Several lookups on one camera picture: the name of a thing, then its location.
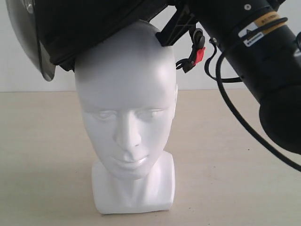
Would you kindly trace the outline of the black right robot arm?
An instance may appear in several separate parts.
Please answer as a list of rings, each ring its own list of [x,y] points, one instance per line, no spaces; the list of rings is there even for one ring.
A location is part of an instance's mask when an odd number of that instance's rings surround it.
[[[156,34],[162,46],[190,33],[193,52],[186,71],[201,60],[200,23],[260,105],[267,136],[301,152],[301,38],[277,13],[279,0],[174,0],[176,13]]]

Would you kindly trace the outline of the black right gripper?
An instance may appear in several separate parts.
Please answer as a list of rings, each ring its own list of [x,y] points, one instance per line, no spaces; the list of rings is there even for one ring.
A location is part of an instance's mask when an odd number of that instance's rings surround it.
[[[156,33],[156,38],[161,46],[174,45],[186,32],[196,27],[198,22],[189,7],[190,0],[174,0],[176,12],[170,18],[164,28]]]

